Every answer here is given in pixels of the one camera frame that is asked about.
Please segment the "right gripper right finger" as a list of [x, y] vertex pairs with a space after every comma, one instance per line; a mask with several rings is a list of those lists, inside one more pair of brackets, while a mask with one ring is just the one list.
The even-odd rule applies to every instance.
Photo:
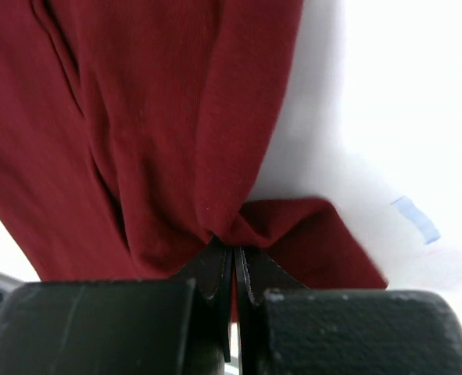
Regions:
[[264, 294], [269, 289], [302, 290], [306, 286], [281, 268], [262, 250], [253, 247], [234, 249], [237, 291], [239, 370], [257, 374], [260, 350], [267, 343]]

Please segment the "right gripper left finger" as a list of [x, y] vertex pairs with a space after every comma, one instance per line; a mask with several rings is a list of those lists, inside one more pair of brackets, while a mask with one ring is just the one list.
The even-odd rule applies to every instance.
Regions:
[[217, 314], [217, 332], [224, 361], [231, 361], [231, 299], [233, 250], [218, 237], [210, 242], [169, 280], [194, 280], [206, 304]]

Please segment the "dark maroon t shirt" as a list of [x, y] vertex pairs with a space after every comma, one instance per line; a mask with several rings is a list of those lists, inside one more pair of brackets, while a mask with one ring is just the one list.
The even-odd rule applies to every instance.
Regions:
[[0, 220], [43, 281], [164, 279], [211, 238], [387, 283], [333, 205], [249, 202], [301, 1], [0, 1]]

